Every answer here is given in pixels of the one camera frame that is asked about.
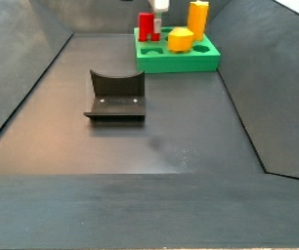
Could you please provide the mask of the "white second gripper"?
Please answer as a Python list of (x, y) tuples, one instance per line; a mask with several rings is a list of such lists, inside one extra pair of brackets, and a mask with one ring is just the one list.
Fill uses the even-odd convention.
[(150, 0), (150, 4), (155, 11), (154, 33), (159, 34), (162, 31), (162, 13), (170, 10), (170, 0)]

